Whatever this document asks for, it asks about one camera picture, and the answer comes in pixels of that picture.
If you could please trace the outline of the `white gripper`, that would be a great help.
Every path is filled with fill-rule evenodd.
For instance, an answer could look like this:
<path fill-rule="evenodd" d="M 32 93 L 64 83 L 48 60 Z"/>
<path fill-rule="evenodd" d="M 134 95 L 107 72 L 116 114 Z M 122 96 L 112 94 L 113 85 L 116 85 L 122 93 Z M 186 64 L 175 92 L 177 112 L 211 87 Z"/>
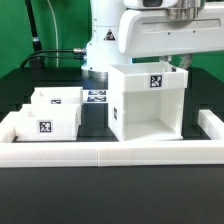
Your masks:
<path fill-rule="evenodd" d="M 127 10 L 119 25 L 119 51 L 132 58 L 162 56 L 165 71 L 170 57 L 181 55 L 187 69 L 191 53 L 224 50 L 224 1 L 124 0 Z"/>

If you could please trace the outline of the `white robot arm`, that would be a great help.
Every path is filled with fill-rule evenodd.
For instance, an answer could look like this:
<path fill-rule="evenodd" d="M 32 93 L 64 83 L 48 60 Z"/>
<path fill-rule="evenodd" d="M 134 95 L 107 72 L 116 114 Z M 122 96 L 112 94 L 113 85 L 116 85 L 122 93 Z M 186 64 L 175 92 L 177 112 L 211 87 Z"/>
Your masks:
<path fill-rule="evenodd" d="M 84 70 L 106 72 L 134 58 L 224 50 L 224 1 L 90 0 Z"/>

